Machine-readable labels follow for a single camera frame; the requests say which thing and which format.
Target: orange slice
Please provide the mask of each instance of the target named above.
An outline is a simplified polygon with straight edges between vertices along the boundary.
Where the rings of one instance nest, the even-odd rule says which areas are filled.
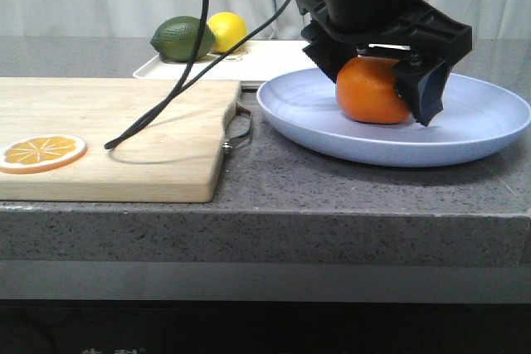
[[[65,166],[86,152],[83,138],[52,134],[26,138],[0,148],[0,172],[39,173]]]

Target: blue plate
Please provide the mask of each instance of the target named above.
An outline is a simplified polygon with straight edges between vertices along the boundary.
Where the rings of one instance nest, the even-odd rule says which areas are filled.
[[[318,68],[265,82],[258,102],[287,138],[349,161],[393,167],[434,167],[473,161],[511,144],[530,124],[531,107],[497,85],[451,74],[444,110],[428,127],[349,119],[335,100],[335,85]]]

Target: white tray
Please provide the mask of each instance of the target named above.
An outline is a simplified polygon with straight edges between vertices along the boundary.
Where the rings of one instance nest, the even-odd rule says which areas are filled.
[[[531,107],[516,94],[483,80],[451,74],[444,110],[428,127],[363,124],[347,118],[335,86],[319,69],[265,82],[257,98],[271,124],[314,151],[392,167],[434,167],[469,162],[511,144],[531,122]]]
[[[306,41],[248,41],[238,51],[215,65],[202,79],[239,80],[243,88],[258,88],[267,80],[296,70],[315,68],[315,63],[302,51]],[[208,54],[196,62],[190,72],[193,78],[217,58]],[[133,77],[140,79],[177,80],[186,63],[162,62],[158,55],[138,68]]]

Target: lime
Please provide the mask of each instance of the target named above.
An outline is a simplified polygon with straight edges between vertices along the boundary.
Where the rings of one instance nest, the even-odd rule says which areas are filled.
[[[163,61],[186,62],[192,57],[193,43],[199,31],[199,19],[190,16],[173,17],[160,24],[151,39],[151,46]],[[214,46],[216,37],[208,26],[201,40],[197,58],[204,57]]]

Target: wire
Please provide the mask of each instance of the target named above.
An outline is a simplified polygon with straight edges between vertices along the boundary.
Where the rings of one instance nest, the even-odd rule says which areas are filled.
[[[181,78],[179,79],[178,83],[173,87],[172,91],[168,94],[168,96],[165,99],[163,99],[159,104],[155,105],[151,110],[149,110],[144,115],[142,115],[136,122],[134,122],[119,137],[106,143],[104,146],[105,149],[113,149],[113,148],[118,147],[123,141],[125,141],[128,138],[133,137],[136,133],[140,132],[142,129],[147,127],[151,122],[155,120],[155,118],[157,118],[157,116],[160,115],[160,113],[168,106],[168,104],[170,104],[170,102],[173,99],[175,99],[183,91],[185,91],[190,86],[192,86],[194,83],[196,83],[199,79],[201,79],[209,70],[211,70],[215,65],[219,64],[221,61],[227,58],[234,50],[236,50],[238,47],[243,45],[246,41],[251,39],[254,35],[263,31],[266,27],[268,27],[274,20],[276,20],[279,17],[280,14],[282,14],[282,12],[288,7],[290,2],[291,0],[285,0],[284,3],[282,3],[282,5],[279,7],[279,9],[273,14],[273,16],[271,16],[269,19],[263,22],[259,27],[257,27],[254,31],[249,33],[239,42],[237,42],[229,50],[219,55],[218,58],[216,58],[213,62],[211,62],[203,70],[201,70],[196,76],[194,76],[186,84],[184,84],[184,82],[186,81],[190,73],[190,70],[193,67],[195,60],[197,59],[197,53],[199,51],[199,46],[201,45],[201,41],[202,41],[202,34],[204,33],[204,29],[207,23],[208,0],[202,0],[202,13],[201,13],[201,19],[199,22],[199,29],[198,29],[199,34],[197,35],[196,41],[194,42],[194,47],[192,50],[192,57],[190,58],[190,60],[188,60],[186,69],[181,75]]]
[[[177,84],[173,87],[169,95],[159,104],[155,105],[151,110],[142,115],[136,122],[134,122],[127,130],[125,130],[118,138],[109,141],[104,147],[105,149],[116,148],[127,138],[134,136],[136,133],[141,131],[143,128],[148,126],[151,122],[160,115],[160,113],[168,106],[173,98],[175,98],[179,93],[182,93],[182,87],[190,71],[192,70],[193,64],[197,59],[197,54],[199,52],[199,47],[201,46],[202,37],[205,32],[205,27],[207,25],[207,14],[208,14],[208,4],[209,0],[202,0],[202,10],[201,18],[199,19],[199,27],[197,29],[197,36],[193,43],[192,54],[188,60],[184,72],[181,74],[180,79]]]

